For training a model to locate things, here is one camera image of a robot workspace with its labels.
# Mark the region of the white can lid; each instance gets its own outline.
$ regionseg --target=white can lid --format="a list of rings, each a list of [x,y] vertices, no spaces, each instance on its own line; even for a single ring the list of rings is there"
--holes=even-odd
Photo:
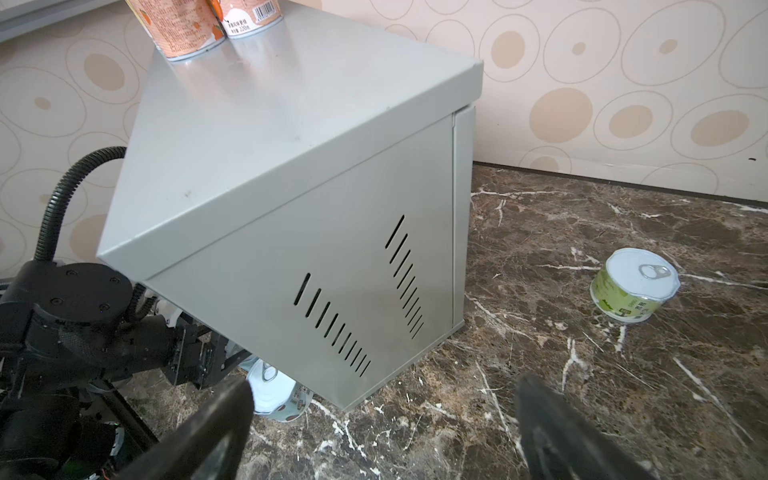
[[[680,288],[677,270],[648,250],[622,248],[605,262],[611,279],[625,292],[663,302]]]
[[[271,413],[288,401],[296,380],[258,359],[246,377],[258,413]]]

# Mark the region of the marble floor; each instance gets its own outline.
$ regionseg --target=marble floor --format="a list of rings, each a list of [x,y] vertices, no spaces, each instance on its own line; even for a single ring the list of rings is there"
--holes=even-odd
[[[637,325],[588,293],[622,247],[680,272]],[[240,478],[527,478],[521,372],[658,478],[765,478],[768,209],[476,165],[465,318],[349,414],[318,399],[294,423],[254,419]],[[162,437],[212,392],[153,371],[125,395]]]

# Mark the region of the canned drink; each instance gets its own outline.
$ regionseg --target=canned drink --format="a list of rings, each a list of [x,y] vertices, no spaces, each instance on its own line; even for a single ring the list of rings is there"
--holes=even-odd
[[[309,408],[314,393],[262,359],[249,364],[246,379],[253,393],[254,413],[278,422],[292,422]]]
[[[253,35],[283,18],[277,0],[209,0],[230,38]]]
[[[227,37],[205,0],[126,2],[168,60],[186,60],[212,49]]]
[[[592,280],[594,304],[609,317],[642,322],[677,293],[677,270],[648,250],[622,248],[613,252]]]

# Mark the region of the patterned wallpaper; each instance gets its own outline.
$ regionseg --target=patterned wallpaper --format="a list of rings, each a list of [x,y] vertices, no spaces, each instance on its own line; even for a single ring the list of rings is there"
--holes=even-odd
[[[768,200],[766,0],[322,7],[482,58],[477,161]]]
[[[0,43],[1,277],[32,258],[61,175],[93,150],[127,144],[153,51],[123,2]],[[58,259],[95,261],[121,162],[78,188]]]
[[[768,200],[766,0],[300,3],[482,58],[478,161]],[[0,43],[0,276],[62,173],[127,143],[153,49],[122,2]],[[75,194],[63,261],[94,260],[120,166]]]

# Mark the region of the ventilation slot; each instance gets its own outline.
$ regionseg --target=ventilation slot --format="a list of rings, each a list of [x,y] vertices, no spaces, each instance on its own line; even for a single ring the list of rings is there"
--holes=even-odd
[[[415,283],[416,275],[413,273],[413,266],[415,263],[411,258],[412,249],[410,249],[409,244],[406,243],[409,233],[407,232],[407,227],[403,226],[405,219],[405,215],[400,217],[392,234],[389,235],[384,250],[392,252],[392,256],[389,258],[389,264],[393,266],[397,265],[395,272],[392,274],[392,278],[397,282],[396,290],[400,293],[400,300],[406,301],[403,303],[402,309],[405,312],[405,318],[407,320],[406,328],[409,328],[409,334],[412,335],[411,339],[414,339],[424,325],[424,322],[421,321],[424,313],[420,313],[422,310],[422,306],[419,305],[421,297],[416,296],[416,292],[419,290],[419,285]]]
[[[400,224],[398,223],[397,228],[395,228],[395,231],[392,232],[392,238],[394,238],[395,234],[397,233],[398,228],[400,227]],[[350,369],[354,369],[355,374],[359,374],[358,377],[362,378],[362,375],[366,372],[368,369],[368,366],[371,364],[370,360],[368,359],[368,354],[363,352],[363,348],[361,346],[358,346],[358,340],[354,339],[352,336],[352,332],[349,331],[349,329],[346,328],[346,323],[342,322],[341,327],[338,329],[335,328],[335,326],[338,325],[336,322],[339,318],[338,313],[334,313],[333,316],[329,313],[329,310],[331,310],[331,302],[326,299],[320,299],[320,297],[323,295],[323,289],[318,288],[315,292],[315,295],[312,297],[311,300],[309,300],[309,296],[304,296],[304,292],[307,290],[307,286],[310,283],[311,275],[308,273],[304,277],[304,281],[301,283],[301,287],[299,288],[299,292],[296,295],[296,299],[293,301],[294,306],[298,306],[303,311],[303,306],[300,305],[302,302],[302,299],[304,300],[305,304],[308,304],[306,307],[306,312],[304,313],[304,318],[310,318],[313,315],[318,315],[318,312],[320,310],[320,307],[318,306],[317,309],[315,309],[315,305],[323,305],[323,301],[325,302],[325,306],[323,307],[323,311],[319,313],[317,316],[317,320],[315,322],[315,329],[320,328],[321,325],[323,325],[323,328],[325,329],[325,333],[323,334],[324,339],[329,339],[329,336],[333,334],[330,338],[333,338],[333,341],[331,342],[330,346],[334,348],[334,351],[336,351],[336,344],[339,342],[340,339],[343,341],[341,342],[341,346],[339,347],[339,351],[336,352],[339,356],[343,356],[343,362],[348,362],[350,357],[352,357],[352,353],[355,352],[355,348],[357,348],[357,351],[352,357],[352,362],[349,364]]]

